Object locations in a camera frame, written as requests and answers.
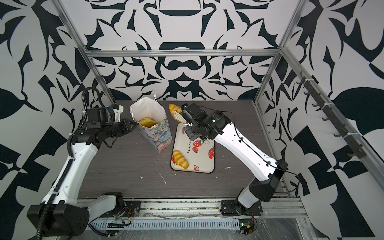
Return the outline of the colourful printed paper bag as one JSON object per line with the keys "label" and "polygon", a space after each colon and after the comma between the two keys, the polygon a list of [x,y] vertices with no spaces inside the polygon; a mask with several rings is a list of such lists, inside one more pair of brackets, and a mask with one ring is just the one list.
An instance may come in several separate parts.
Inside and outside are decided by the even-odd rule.
{"label": "colourful printed paper bag", "polygon": [[138,128],[144,138],[159,152],[162,152],[173,142],[165,109],[155,97],[142,97],[130,106],[130,113],[134,122],[138,124],[144,118],[151,118],[158,122],[152,128],[145,128],[140,124]]}

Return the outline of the column fake croissant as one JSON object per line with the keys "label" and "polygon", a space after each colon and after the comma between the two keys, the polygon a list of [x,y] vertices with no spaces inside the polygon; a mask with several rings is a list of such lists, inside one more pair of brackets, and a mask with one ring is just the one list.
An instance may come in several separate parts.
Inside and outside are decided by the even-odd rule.
{"label": "column fake croissant", "polygon": [[158,122],[152,120],[151,118],[144,118],[139,121],[139,124],[145,128],[152,128],[153,126],[157,125]]}

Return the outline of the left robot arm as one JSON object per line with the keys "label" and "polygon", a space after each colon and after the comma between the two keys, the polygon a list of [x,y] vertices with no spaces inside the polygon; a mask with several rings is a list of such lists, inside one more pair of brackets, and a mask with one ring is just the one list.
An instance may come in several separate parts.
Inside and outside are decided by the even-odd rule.
{"label": "left robot arm", "polygon": [[36,239],[43,237],[67,237],[81,235],[92,222],[106,213],[119,217],[125,212],[122,193],[110,192],[84,205],[78,205],[81,185],[90,163],[101,145],[112,148],[106,142],[115,141],[131,133],[138,123],[121,115],[124,107],[118,104],[89,108],[85,96],[94,91],[100,101],[100,91],[94,87],[82,92],[83,118],[67,140],[68,158],[57,180],[39,205],[30,206],[27,217],[36,227]]}

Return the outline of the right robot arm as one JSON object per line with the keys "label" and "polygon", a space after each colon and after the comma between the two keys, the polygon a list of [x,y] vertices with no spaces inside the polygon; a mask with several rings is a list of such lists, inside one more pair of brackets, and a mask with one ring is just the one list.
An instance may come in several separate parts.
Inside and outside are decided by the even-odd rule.
{"label": "right robot arm", "polygon": [[207,114],[198,106],[185,106],[181,113],[187,123],[190,140],[213,140],[235,155],[254,175],[236,199],[223,203],[223,216],[252,216],[261,210],[261,202],[269,202],[276,193],[280,180],[288,172],[284,160],[276,160],[248,140],[235,126],[235,121],[224,112]]}

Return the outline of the long striped fake croissant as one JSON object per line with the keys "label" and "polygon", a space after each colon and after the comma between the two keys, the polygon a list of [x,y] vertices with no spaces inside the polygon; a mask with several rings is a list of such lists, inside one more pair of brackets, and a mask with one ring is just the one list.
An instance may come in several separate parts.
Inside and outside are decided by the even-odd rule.
{"label": "long striped fake croissant", "polygon": [[179,122],[183,110],[174,104],[169,104],[169,110],[171,112],[172,117]]}

